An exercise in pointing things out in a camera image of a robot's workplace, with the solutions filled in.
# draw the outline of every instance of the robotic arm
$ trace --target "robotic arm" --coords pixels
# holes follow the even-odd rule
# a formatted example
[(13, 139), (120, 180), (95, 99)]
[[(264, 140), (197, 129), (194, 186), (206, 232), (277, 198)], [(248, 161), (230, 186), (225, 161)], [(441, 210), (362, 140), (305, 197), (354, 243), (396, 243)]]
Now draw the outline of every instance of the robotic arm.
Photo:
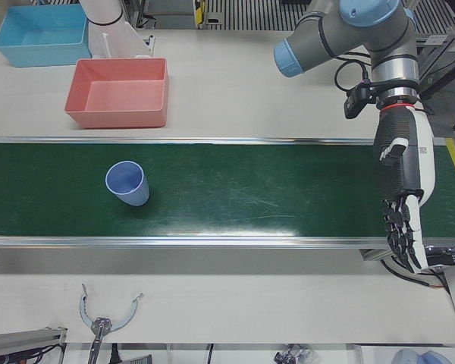
[[(428, 267), (419, 207), (435, 185), (431, 128), (426, 114), (415, 110), (419, 75), (416, 26), (400, 0), (314, 0), (293, 34), (275, 48), (280, 72), (293, 77), (337, 58), (362, 67), (362, 82), (347, 91), (346, 118), (367, 104), (381, 111), (374, 141), (378, 187), (388, 243), (411, 272)], [(372, 79), (361, 61), (345, 58), (364, 46), (371, 58)]]

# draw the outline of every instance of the black connector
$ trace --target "black connector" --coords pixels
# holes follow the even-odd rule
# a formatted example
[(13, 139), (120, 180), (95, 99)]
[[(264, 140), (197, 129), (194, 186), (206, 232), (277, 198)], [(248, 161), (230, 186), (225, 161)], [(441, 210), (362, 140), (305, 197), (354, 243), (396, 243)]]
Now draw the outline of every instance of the black connector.
[(109, 364), (118, 364), (121, 362), (120, 353), (118, 352), (118, 344), (111, 345), (111, 358)]
[(372, 102), (371, 89), (365, 83), (360, 83), (347, 92), (347, 99), (344, 103), (344, 114), (346, 119), (354, 119), (365, 106)]

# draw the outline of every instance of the blue joint cap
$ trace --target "blue joint cap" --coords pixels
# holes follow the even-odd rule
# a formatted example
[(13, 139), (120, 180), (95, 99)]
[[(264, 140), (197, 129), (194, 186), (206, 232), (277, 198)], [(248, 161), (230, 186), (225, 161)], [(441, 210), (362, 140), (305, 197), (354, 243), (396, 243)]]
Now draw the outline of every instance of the blue joint cap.
[(353, 27), (373, 27), (397, 10), (400, 0), (340, 0), (340, 16)]
[(275, 47), (275, 63), (281, 74), (286, 77), (293, 77), (303, 73), (302, 66), (300, 66), (286, 39), (279, 42)]
[(407, 8), (404, 8), (404, 12), (406, 13), (406, 16), (409, 19), (411, 19), (411, 21), (413, 22), (413, 24), (415, 24), (415, 27), (416, 27), (416, 20), (415, 20), (414, 13), (410, 9), (407, 9)]

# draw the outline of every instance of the metal grating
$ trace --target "metal grating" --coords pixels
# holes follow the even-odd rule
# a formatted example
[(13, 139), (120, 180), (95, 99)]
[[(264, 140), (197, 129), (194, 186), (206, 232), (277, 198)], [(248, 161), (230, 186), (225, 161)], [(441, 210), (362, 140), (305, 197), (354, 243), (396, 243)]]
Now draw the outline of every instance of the metal grating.
[[(281, 5), (280, 0), (208, 0), (206, 29), (293, 30), (307, 7)], [(209, 18), (218, 24), (210, 24)]]
[(455, 29), (455, 20), (444, 0), (419, 0), (412, 10), (419, 36), (451, 34)]

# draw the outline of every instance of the blue plastic bin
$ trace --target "blue plastic bin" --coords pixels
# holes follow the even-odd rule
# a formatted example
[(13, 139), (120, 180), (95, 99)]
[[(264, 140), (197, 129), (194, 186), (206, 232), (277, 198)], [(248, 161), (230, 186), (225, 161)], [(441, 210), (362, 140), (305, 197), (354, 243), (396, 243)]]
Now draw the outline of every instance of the blue plastic bin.
[(76, 64), (91, 58), (81, 5), (14, 6), (0, 28), (0, 52), (15, 67)]

